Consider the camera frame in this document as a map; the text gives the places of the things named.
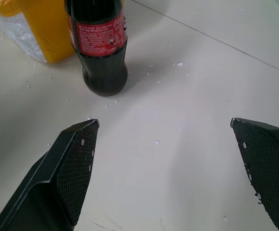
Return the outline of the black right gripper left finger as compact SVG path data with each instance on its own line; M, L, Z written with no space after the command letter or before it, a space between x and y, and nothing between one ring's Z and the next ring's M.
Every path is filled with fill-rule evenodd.
M61 131L0 212L0 231L74 231L90 183L98 119Z

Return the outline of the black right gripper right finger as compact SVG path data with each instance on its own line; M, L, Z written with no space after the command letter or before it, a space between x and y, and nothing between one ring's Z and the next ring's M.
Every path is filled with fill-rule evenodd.
M279 230L279 128L243 118L230 126L258 203Z

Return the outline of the cola bottle with red label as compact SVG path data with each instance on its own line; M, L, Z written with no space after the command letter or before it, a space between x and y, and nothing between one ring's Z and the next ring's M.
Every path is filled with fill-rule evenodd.
M113 96L128 78L122 0L64 0L72 46L83 80L99 96Z

